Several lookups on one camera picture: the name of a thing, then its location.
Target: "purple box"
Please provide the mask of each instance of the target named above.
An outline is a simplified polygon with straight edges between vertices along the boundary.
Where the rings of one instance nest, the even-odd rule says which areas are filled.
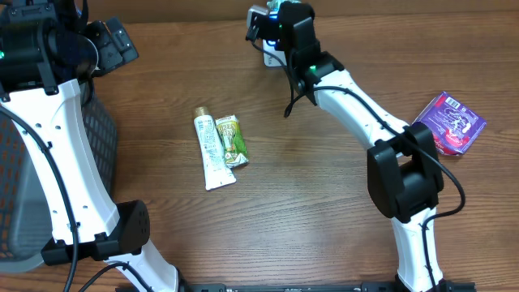
[[[414,121],[431,129],[436,149],[445,155],[464,154],[487,125],[484,118],[446,92],[433,99]]]

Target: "green packet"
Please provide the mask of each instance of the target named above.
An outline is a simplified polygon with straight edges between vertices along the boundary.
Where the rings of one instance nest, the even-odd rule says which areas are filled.
[[[224,145],[224,158],[228,167],[233,168],[249,162],[247,148],[243,141],[239,121],[235,115],[219,118],[216,121],[218,134]]]

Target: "tube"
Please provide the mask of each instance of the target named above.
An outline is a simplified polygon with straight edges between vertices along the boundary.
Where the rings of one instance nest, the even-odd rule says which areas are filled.
[[[235,183],[233,172],[225,164],[224,148],[214,119],[205,106],[195,109],[195,129],[204,163],[205,189],[210,191]]]

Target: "wooden table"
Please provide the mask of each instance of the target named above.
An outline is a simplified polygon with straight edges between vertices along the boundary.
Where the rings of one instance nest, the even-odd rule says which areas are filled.
[[[446,90],[487,128],[463,157],[441,157],[467,193],[436,222],[444,275],[479,291],[519,290],[519,13],[320,18],[322,47],[387,111],[412,122]],[[232,285],[389,281],[392,228],[366,188],[366,154],[324,111],[300,101],[244,41],[244,21],[127,26],[140,59],[96,80],[120,135],[115,200],[143,200],[152,240],[192,282]],[[233,186],[207,192],[192,110],[237,114],[251,156]],[[439,210],[457,206],[446,182]],[[80,288],[102,263],[83,260]],[[69,266],[2,275],[3,290],[57,291]],[[91,288],[126,284],[106,273]]]

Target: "bottle cap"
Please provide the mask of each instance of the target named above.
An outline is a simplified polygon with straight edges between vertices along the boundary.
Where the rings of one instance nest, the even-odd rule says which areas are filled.
[[[206,106],[200,106],[193,111],[195,118],[201,117],[203,115],[209,115],[209,109]]]

